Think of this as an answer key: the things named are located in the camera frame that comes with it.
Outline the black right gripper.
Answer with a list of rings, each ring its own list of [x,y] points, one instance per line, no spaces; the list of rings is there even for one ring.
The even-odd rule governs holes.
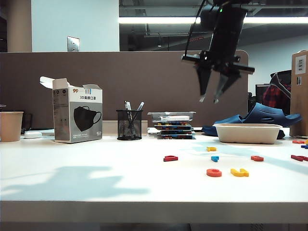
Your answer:
[[[221,72],[219,83],[215,91],[213,103],[219,102],[219,97],[240,77],[240,72],[253,74],[255,68],[247,65],[239,64],[241,57],[237,55],[226,56],[222,53],[215,53],[211,51],[201,51],[199,54],[183,54],[181,59],[183,61],[192,62],[197,67],[197,75],[200,86],[200,100],[203,102],[205,99],[207,86],[211,76],[211,70]]]

